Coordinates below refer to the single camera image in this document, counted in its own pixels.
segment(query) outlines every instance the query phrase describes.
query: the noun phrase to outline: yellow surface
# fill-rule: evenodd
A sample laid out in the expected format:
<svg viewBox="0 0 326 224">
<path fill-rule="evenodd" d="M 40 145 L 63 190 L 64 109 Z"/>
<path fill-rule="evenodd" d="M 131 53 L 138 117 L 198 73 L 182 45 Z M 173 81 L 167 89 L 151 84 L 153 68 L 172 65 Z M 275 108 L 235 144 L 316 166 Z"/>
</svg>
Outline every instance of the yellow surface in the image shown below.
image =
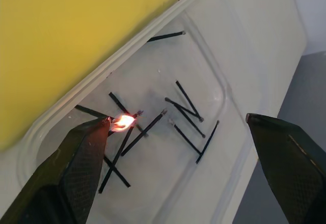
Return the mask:
<svg viewBox="0 0 326 224">
<path fill-rule="evenodd" d="M 177 0 L 0 0 L 0 149 Z"/>
</svg>

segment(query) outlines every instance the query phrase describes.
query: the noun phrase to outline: clear plastic container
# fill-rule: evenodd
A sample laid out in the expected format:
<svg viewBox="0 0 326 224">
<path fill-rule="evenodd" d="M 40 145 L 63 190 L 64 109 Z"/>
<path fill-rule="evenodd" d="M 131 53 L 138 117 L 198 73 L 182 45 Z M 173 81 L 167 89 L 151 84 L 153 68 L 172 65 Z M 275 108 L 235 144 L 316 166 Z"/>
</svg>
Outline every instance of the clear plastic container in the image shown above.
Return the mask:
<svg viewBox="0 0 326 224">
<path fill-rule="evenodd" d="M 213 40 L 210 29 L 212 33 L 223 31 L 223 36 Z M 146 43 L 154 35 L 179 31 L 186 34 Z M 112 174 L 103 193 L 94 200 L 88 223 L 216 223 L 227 208 L 250 148 L 243 110 L 261 103 L 259 97 L 252 100 L 257 96 L 255 89 L 261 89 L 256 85 L 258 77 L 253 75 L 249 83 L 238 85 L 234 75 L 237 72 L 228 69 L 228 62 L 231 67 L 241 63 L 239 68 L 245 59 L 253 60 L 243 42 L 246 40 L 224 0 L 180 0 L 34 123 L 23 139 L 18 162 L 20 184 L 24 185 L 71 128 L 94 119 L 74 109 L 77 104 L 112 116 L 120 114 L 108 95 L 113 92 L 131 113 L 144 110 L 138 120 L 143 128 L 164 108 L 168 113 L 148 132 L 148 137 L 118 160 L 117 169 L 131 187 L 126 188 Z M 220 54 L 216 53 L 216 45 L 227 50 L 220 48 Z M 244 72 L 248 71 L 247 67 L 243 67 Z M 200 123 L 192 118 L 206 138 L 165 102 L 165 97 L 169 97 L 191 109 L 175 85 L 176 80 L 205 119 Z M 251 90 L 243 96 L 245 86 Z M 234 87 L 236 96 L 231 91 Z M 250 103 L 242 104 L 248 93 L 254 94 Z M 198 165 L 197 153 L 168 119 L 199 150 L 203 149 L 217 120 L 220 121 Z M 138 133 L 136 129 L 133 131 L 129 143 Z M 108 138 L 105 154 L 109 159 L 114 158 L 124 134 L 115 133 Z M 103 163 L 100 183 L 107 170 Z"/>
</svg>

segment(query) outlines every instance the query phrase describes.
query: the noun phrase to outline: flame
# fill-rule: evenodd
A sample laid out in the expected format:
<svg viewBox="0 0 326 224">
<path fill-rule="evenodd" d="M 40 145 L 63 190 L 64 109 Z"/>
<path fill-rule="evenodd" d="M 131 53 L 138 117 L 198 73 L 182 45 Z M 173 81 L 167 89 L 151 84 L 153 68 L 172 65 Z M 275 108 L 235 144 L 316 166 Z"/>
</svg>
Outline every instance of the flame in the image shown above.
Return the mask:
<svg viewBox="0 0 326 224">
<path fill-rule="evenodd" d="M 135 121 L 135 118 L 128 115 L 121 115 L 113 120 L 111 131 L 124 131 Z"/>
</svg>

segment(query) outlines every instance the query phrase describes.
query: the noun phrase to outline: gray background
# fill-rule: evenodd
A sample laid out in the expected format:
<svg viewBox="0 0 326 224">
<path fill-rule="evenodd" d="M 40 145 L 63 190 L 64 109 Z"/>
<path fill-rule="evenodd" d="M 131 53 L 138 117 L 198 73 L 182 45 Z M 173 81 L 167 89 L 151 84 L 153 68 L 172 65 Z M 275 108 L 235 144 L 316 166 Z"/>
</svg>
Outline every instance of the gray background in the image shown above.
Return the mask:
<svg viewBox="0 0 326 224">
<path fill-rule="evenodd" d="M 301 126 L 326 151 L 326 52 L 302 56 L 278 118 Z M 288 224 L 257 163 L 233 224 Z"/>
</svg>

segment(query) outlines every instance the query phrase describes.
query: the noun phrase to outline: white surface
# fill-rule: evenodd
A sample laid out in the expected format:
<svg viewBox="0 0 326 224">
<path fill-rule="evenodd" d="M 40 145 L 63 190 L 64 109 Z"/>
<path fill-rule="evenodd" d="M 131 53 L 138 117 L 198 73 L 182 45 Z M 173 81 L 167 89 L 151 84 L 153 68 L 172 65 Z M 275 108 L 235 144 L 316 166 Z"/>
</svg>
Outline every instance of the white surface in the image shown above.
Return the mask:
<svg viewBox="0 0 326 224">
<path fill-rule="evenodd" d="M 326 50 L 326 0 L 295 0 L 305 26 L 308 44 L 305 54 Z"/>
</svg>

